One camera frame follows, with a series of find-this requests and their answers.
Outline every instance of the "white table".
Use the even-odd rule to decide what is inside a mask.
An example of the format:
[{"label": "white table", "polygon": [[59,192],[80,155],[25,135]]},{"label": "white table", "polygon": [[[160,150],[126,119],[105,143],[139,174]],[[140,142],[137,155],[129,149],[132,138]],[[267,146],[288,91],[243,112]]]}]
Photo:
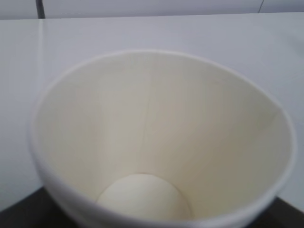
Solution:
[{"label": "white table", "polygon": [[0,210],[39,187],[25,139],[38,90],[121,49],[203,56],[274,94],[294,119],[295,171],[280,197],[304,212],[304,13],[0,21]]}]

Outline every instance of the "cup rim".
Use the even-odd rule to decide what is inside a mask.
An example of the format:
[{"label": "cup rim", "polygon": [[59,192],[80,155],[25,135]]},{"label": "cup rim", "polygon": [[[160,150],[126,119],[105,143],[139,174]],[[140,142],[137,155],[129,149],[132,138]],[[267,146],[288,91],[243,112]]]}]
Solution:
[{"label": "cup rim", "polygon": [[[41,105],[45,98],[48,96],[48,94],[53,90],[53,88],[59,84],[64,78],[66,78],[71,73],[77,71],[78,69],[96,63],[104,58],[108,57],[118,57],[123,55],[132,55],[132,54],[161,54],[161,55],[167,55],[167,56],[180,56],[187,59],[196,60],[199,62],[208,63],[210,65],[213,65],[217,68],[220,68],[222,70],[230,72],[234,77],[237,77],[244,82],[251,85],[253,88],[255,88],[258,92],[263,94],[269,101],[271,101],[278,110],[282,113],[284,116],[289,131],[291,135],[291,155],[289,158],[289,161],[285,167],[285,170],[282,172],[281,176],[276,180],[276,182],[267,190],[265,191],[258,199],[256,199],[254,202],[251,202],[247,204],[246,206],[243,206],[241,208],[238,208],[237,210],[234,210],[230,213],[226,213],[223,215],[214,216],[207,219],[198,219],[198,220],[189,220],[189,221],[150,221],[150,220],[144,220],[144,219],[136,219],[133,217],[125,216],[120,213],[117,213],[115,211],[109,210],[107,208],[104,208],[100,205],[97,205],[89,199],[88,197],[84,196],[81,192],[74,189],[73,187],[69,186],[64,182],[64,180],[56,174],[56,172],[50,167],[48,162],[43,158],[42,155],[39,154],[37,151],[38,148],[38,141],[35,133],[34,128],[34,121],[36,119],[36,116],[41,108]],[[295,128],[292,122],[291,117],[286,112],[286,110],[280,105],[280,103],[277,101],[277,99],[273,98],[272,95],[270,95],[268,92],[264,91],[260,86],[257,86],[255,83],[251,82],[246,77],[242,76],[240,73],[236,72],[233,69],[230,69],[229,67],[223,66],[219,63],[216,63],[214,61],[211,61],[209,59],[206,59],[204,57],[199,56],[193,56],[191,54],[176,52],[176,51],[170,51],[170,50],[154,50],[154,49],[127,49],[123,51],[118,51],[110,54],[104,54],[99,55],[96,57],[93,57],[91,59],[85,60],[83,62],[80,62],[76,65],[74,65],[72,68],[64,71],[60,76],[58,76],[52,83],[50,83],[46,89],[44,89],[40,95],[38,96],[37,101],[34,104],[33,112],[30,117],[30,120],[28,122],[27,127],[27,139],[30,147],[30,153],[32,156],[32,159],[35,161],[36,166],[39,164],[40,167],[42,167],[43,170],[40,169],[44,174],[46,174],[49,177],[49,180],[53,182],[53,185],[56,186],[56,191],[62,192],[66,199],[70,201],[72,204],[79,205],[79,207],[82,207],[85,209],[87,213],[92,215],[95,218],[102,218],[102,220],[107,220],[111,224],[117,224],[117,225],[124,225],[128,226],[130,224],[130,227],[150,227],[150,228],[158,228],[158,227],[164,227],[164,228],[179,228],[179,227],[198,227],[198,228],[215,228],[215,227],[228,227],[229,225],[237,224],[241,221],[245,221],[246,219],[249,219],[250,217],[255,217],[258,215],[259,212],[261,212],[263,209],[265,209],[275,198],[279,190],[283,187],[283,185],[286,183],[287,179],[291,175],[291,172],[293,170],[293,167],[295,165],[296,156],[297,156],[297,142],[296,142],[296,134],[295,134]]]}]

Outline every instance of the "white wall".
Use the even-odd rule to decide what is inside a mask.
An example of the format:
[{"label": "white wall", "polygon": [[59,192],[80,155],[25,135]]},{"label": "white wall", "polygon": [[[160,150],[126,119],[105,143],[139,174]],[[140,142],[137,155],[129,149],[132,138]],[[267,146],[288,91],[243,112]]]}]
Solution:
[{"label": "white wall", "polygon": [[304,0],[264,0],[260,12],[304,12]]},{"label": "white wall", "polygon": [[257,13],[262,0],[44,0],[47,18]]},{"label": "white wall", "polygon": [[36,19],[35,0],[0,0],[0,19]]},{"label": "white wall", "polygon": [[[47,18],[257,13],[262,0],[43,0]],[[304,0],[264,0],[260,12],[303,12]],[[35,0],[0,0],[0,19],[36,19]]]}]

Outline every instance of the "dark floor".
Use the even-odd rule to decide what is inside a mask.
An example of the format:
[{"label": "dark floor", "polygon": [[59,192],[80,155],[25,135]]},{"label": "dark floor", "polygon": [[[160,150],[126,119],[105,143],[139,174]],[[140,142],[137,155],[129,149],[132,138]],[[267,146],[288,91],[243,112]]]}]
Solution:
[{"label": "dark floor", "polygon": [[[40,189],[0,213],[0,228],[77,228],[61,209]],[[304,214],[277,198],[247,228],[304,228]]]}]

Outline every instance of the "white paper cup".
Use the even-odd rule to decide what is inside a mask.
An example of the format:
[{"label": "white paper cup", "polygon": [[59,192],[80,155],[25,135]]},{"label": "white paper cup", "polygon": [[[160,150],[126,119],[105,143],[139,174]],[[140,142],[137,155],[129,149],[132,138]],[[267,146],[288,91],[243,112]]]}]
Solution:
[{"label": "white paper cup", "polygon": [[238,73],[165,51],[96,57],[44,93],[33,158],[63,210],[88,228],[240,228],[295,161],[282,107]]}]

